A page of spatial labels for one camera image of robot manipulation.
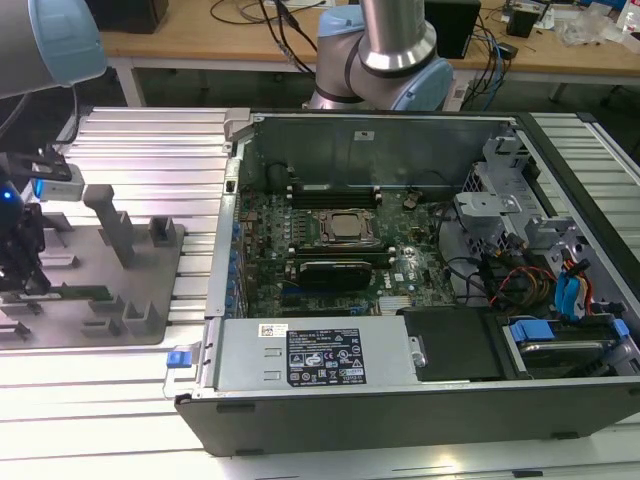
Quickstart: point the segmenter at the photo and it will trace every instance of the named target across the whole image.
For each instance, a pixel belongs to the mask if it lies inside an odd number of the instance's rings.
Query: wooden desk
[[[337,3],[343,4],[346,0],[338,0]],[[598,46],[565,47],[550,31],[534,32],[528,39],[507,37],[505,24],[492,18],[485,20],[491,13],[489,9],[502,3],[502,0],[484,0],[481,15],[498,41],[519,48],[509,71],[510,80],[640,84],[640,55],[631,53],[622,45],[607,42]],[[110,65],[118,71],[130,106],[144,104],[135,76],[136,67],[295,71],[274,44],[265,25],[224,24],[209,15],[211,5],[213,0],[170,0],[168,14],[153,35],[103,33]],[[249,11],[260,16],[259,8],[254,8]],[[312,38],[323,11],[311,9],[296,14],[300,25]],[[216,14],[229,20],[244,21],[238,15],[233,0],[225,0],[216,8]],[[315,63],[316,56],[311,47],[291,29],[287,28],[286,32],[296,54],[305,62]],[[479,40],[471,42],[466,58],[451,60],[456,69],[452,99],[460,96],[460,89],[466,89],[466,85],[484,69],[486,62],[487,52]]]

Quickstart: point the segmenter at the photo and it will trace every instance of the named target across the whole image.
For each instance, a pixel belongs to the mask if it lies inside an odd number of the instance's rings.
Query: warning label
[[[292,387],[367,383],[360,330],[289,330],[287,381]]]

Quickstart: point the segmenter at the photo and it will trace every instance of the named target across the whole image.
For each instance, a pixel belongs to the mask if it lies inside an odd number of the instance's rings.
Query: white sticker
[[[259,337],[286,337],[288,323],[261,323],[258,325]]]
[[[353,139],[356,142],[372,142],[376,138],[376,132],[374,131],[356,131],[353,134]]]

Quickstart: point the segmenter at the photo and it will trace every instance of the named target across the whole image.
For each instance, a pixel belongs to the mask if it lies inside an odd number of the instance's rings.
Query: gray robot arm
[[[0,0],[0,99],[70,87],[106,67],[84,0]],[[43,169],[35,171],[33,165]],[[44,294],[50,284],[38,258],[44,249],[40,208],[24,205],[11,181],[15,177],[63,182],[73,177],[64,157],[52,149],[42,156],[0,152],[0,292]]]
[[[423,0],[361,0],[321,16],[309,108],[434,110],[452,81]]]
[[[0,1],[0,99],[70,87],[106,68],[84,0]]]

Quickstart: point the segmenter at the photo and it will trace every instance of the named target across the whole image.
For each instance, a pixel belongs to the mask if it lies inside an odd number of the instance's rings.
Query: black box
[[[85,0],[101,31],[153,33],[169,0]]]
[[[540,13],[528,9],[514,8],[507,24],[507,35],[529,38],[533,25],[540,18]]]
[[[360,2],[349,0],[349,3],[355,5]],[[480,7],[480,0],[425,0],[425,19],[438,34],[438,55],[464,58]]]

